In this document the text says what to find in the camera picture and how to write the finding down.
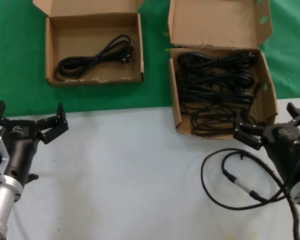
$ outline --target white tabletop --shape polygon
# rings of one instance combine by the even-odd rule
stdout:
[[[288,102],[300,108],[300,99],[278,100],[277,122],[291,119]],[[231,211],[215,205],[201,185],[208,154],[241,148],[273,167],[264,149],[176,133],[170,107],[68,113],[67,119],[69,131],[39,144],[31,168],[39,180],[14,205],[7,240],[293,239],[286,200]],[[222,174],[225,154],[206,165],[208,189],[230,206],[255,204]],[[251,160],[233,156],[226,168],[263,197],[278,189]]]

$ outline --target open cardboard box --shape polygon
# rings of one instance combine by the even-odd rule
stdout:
[[[265,55],[259,45],[273,32],[269,0],[171,0],[168,18],[171,43],[187,48],[172,48],[169,62],[174,124],[177,132],[191,134],[190,117],[181,115],[175,73],[180,68],[178,56],[199,52],[211,57],[225,57],[249,51],[257,56],[250,69],[255,84],[261,83],[250,115],[257,122],[275,122],[278,114],[275,86]],[[212,137],[231,139],[232,135]]]
[[[139,7],[143,0],[33,0],[48,15],[45,74],[53,87],[142,82],[144,58]],[[94,56],[112,39],[126,34],[134,47],[132,61],[102,62],[80,79],[58,81],[54,71],[62,59]]]

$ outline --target bundled power cords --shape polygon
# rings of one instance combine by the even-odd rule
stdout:
[[[134,47],[131,46],[131,38],[122,34],[115,37],[109,44],[95,56],[70,56],[61,60],[54,72],[55,78],[60,82],[65,79],[79,79],[93,66],[101,62],[122,62],[132,61]]]
[[[224,205],[220,202],[218,202],[217,200],[215,200],[211,194],[209,193],[205,181],[204,181],[204,167],[205,164],[207,162],[207,160],[209,158],[211,158],[212,156],[221,153],[221,152],[226,152],[226,151],[233,151],[229,154],[227,154],[221,163],[221,170],[222,173],[235,185],[237,185],[238,187],[240,187],[241,189],[243,189],[246,193],[249,194],[249,196],[251,196],[253,199],[257,200],[258,204],[254,204],[254,205],[250,205],[250,206],[244,206],[244,207],[232,207],[232,206],[227,206]],[[243,183],[241,183],[240,181],[238,181],[238,179],[230,174],[226,169],[225,169],[225,162],[226,160],[233,155],[240,155],[240,159],[242,160],[243,157],[247,157],[253,161],[255,161],[258,165],[260,165],[260,167],[262,167],[271,177],[272,179],[277,183],[277,185],[279,186],[279,191],[273,195],[271,198],[266,199],[261,197],[256,191],[254,190],[250,190],[248,187],[246,187]],[[294,202],[291,199],[290,193],[287,190],[287,185],[291,182],[291,180],[293,179],[293,177],[296,175],[296,172],[299,168],[299,164],[300,162],[298,161],[297,165],[295,166],[294,170],[292,171],[290,177],[288,178],[288,180],[285,183],[282,183],[281,180],[276,176],[276,174],[274,173],[274,171],[267,165],[265,164],[260,158],[258,158],[257,156],[253,155],[252,153],[242,150],[242,149],[238,149],[238,148],[225,148],[225,149],[221,149],[218,151],[215,151],[213,153],[211,153],[210,155],[208,155],[204,160],[203,163],[201,165],[201,171],[200,171],[200,178],[201,178],[201,183],[202,183],[202,187],[205,191],[205,193],[208,195],[208,197],[217,205],[219,205],[222,208],[225,209],[229,209],[229,210],[234,210],[234,211],[242,211],[242,210],[249,210],[249,209],[255,209],[258,207],[262,207],[265,206],[267,204],[270,203],[275,203],[275,202],[279,202],[283,199],[287,199],[291,213],[292,213],[292,218],[293,218],[293,239],[294,240],[300,240],[300,236],[299,236],[299,213],[298,210],[296,208],[296,205],[294,204]]]
[[[222,58],[185,52],[178,57],[179,104],[181,114],[191,118],[192,134],[200,137],[232,134],[237,111],[245,122],[256,124],[249,112],[260,84],[256,84],[254,94],[247,93],[255,85],[249,72],[255,59],[250,52]]]

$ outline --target green backdrop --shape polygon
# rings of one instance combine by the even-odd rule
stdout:
[[[142,84],[52,88],[45,80],[45,18],[32,0],[0,0],[0,100],[6,116],[171,105],[167,36],[169,0],[140,9],[145,80]],[[300,98],[300,0],[271,0],[274,35],[262,46],[277,97]]]

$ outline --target cardboard box lid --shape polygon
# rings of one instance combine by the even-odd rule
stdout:
[[[49,17],[137,13],[144,0],[33,0]]]
[[[171,43],[259,48],[273,33],[270,0],[171,0]]]

